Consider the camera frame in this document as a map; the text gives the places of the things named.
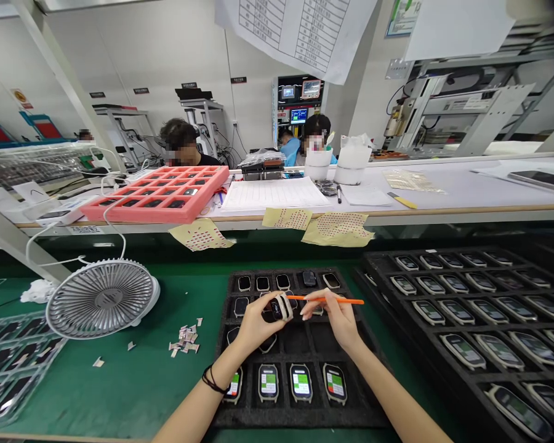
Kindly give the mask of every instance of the dark hair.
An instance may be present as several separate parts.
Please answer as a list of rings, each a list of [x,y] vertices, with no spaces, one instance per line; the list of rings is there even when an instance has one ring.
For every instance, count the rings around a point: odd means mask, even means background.
[[[185,120],[173,118],[162,126],[160,137],[167,143],[167,150],[177,151],[183,146],[196,143],[197,131]]]
[[[304,143],[306,139],[311,135],[323,135],[324,140],[331,132],[331,121],[323,114],[314,114],[306,120],[303,124],[303,139],[301,143],[301,150],[303,153]]]

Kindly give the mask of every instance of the beige sticker sheet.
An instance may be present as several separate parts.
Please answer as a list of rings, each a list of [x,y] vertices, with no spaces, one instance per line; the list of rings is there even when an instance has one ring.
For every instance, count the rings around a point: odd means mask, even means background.
[[[305,231],[311,218],[312,211],[306,209],[267,208],[263,217],[263,226]]]
[[[190,225],[180,225],[168,232],[192,251],[234,246],[234,242],[226,240],[210,218],[197,218]]]
[[[374,233],[363,228],[367,214],[327,212],[312,220],[302,242],[321,246],[364,247]]]

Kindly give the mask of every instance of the black hair tie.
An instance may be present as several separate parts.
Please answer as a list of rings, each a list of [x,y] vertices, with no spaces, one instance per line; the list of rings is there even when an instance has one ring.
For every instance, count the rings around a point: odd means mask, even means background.
[[[215,384],[214,379],[214,373],[211,371],[211,367],[213,364],[207,366],[205,370],[203,371],[203,375],[201,376],[201,379],[203,380],[203,383],[205,383],[207,386],[212,388],[215,392],[218,392],[220,394],[226,395],[228,391],[230,390],[230,385],[226,389],[220,388],[218,385]],[[207,378],[207,370],[209,370],[209,375],[211,375],[211,381]]]

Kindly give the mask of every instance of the white fan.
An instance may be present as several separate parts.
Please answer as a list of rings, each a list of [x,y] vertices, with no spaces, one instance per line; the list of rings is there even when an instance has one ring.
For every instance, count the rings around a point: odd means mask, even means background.
[[[159,295],[158,280],[136,261],[96,261],[58,286],[47,303],[47,323],[66,338],[104,337],[139,325]]]

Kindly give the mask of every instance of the green table surface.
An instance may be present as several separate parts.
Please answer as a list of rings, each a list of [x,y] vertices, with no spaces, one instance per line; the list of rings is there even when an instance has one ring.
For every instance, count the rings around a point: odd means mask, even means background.
[[[214,358],[223,300],[230,273],[246,269],[337,266],[355,297],[361,292],[351,278],[355,260],[262,261],[147,265],[161,283],[160,299],[136,328],[108,337],[68,341],[19,418],[0,429],[0,437],[56,441],[149,441],[180,404]],[[0,304],[15,300],[31,278],[13,278],[0,286]],[[43,309],[35,303],[0,307],[0,317]],[[418,361],[395,340],[378,314],[363,306],[367,323],[378,338],[397,379],[454,441],[469,441],[467,430],[440,402],[419,373]],[[197,354],[170,357],[168,343],[179,328],[198,327]],[[136,347],[127,351],[133,341]],[[101,368],[92,366],[101,357]],[[393,429],[221,429],[207,433],[214,442],[399,442]]]

